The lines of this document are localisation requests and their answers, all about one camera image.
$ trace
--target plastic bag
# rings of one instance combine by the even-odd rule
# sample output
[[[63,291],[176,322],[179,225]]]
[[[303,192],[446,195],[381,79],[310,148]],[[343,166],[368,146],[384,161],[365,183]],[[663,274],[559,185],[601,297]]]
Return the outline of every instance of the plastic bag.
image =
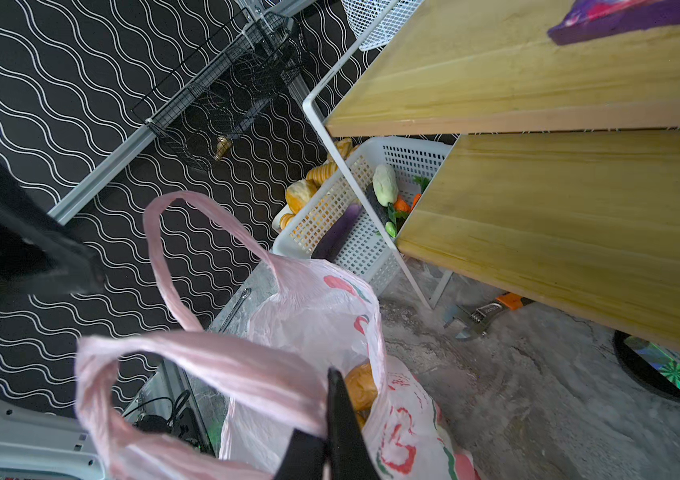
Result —
[[[275,274],[278,293],[249,319],[249,341],[202,332],[172,285],[159,217],[183,198],[259,256]],[[363,429],[381,478],[478,478],[469,454],[452,447],[438,425],[438,406],[406,366],[386,357],[380,310],[372,288],[324,260],[295,260],[265,251],[226,210],[195,192],[158,197],[144,228],[158,288],[186,332],[124,340],[88,337],[76,356],[76,412],[115,478],[199,480],[270,478],[291,431],[326,435],[326,371],[346,374],[369,359],[380,394]],[[177,438],[147,434],[112,408],[118,357],[150,351],[230,396],[218,460]]]

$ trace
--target wrench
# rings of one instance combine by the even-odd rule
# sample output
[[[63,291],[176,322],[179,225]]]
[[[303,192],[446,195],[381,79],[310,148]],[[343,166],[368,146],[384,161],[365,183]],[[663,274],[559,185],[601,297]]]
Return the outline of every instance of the wrench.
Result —
[[[239,297],[239,301],[236,302],[235,305],[233,305],[233,310],[228,314],[228,317],[225,318],[225,321],[222,323],[222,327],[220,330],[218,330],[218,333],[224,333],[225,329],[228,328],[228,325],[231,324],[231,320],[233,320],[233,317],[236,315],[237,312],[239,312],[239,309],[241,308],[241,303],[246,300],[246,297],[249,296],[251,293],[251,288],[245,288],[241,291],[241,296]]]

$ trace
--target wooden shelf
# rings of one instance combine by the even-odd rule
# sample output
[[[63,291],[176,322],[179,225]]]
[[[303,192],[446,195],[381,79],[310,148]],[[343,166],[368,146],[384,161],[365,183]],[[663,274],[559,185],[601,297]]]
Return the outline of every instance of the wooden shelf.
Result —
[[[680,349],[680,130],[464,135],[397,244]]]
[[[425,0],[326,121],[335,137],[680,126],[680,26],[563,47],[572,0]]]

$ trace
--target carrot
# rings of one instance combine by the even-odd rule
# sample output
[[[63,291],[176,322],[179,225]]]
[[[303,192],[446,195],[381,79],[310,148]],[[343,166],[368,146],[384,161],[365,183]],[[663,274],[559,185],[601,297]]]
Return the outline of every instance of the carrot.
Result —
[[[409,212],[412,211],[412,208],[409,206],[409,204],[404,201],[404,199],[401,197],[401,195],[398,196],[398,200],[396,200],[396,203],[393,204],[393,208],[398,211],[398,212],[404,212],[405,214],[408,214]]]

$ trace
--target purple and pink object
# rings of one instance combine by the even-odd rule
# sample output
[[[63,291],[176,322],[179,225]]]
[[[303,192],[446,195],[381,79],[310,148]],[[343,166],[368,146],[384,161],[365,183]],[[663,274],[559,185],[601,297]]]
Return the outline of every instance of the purple and pink object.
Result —
[[[548,36],[559,45],[680,24],[680,0],[577,0]]]

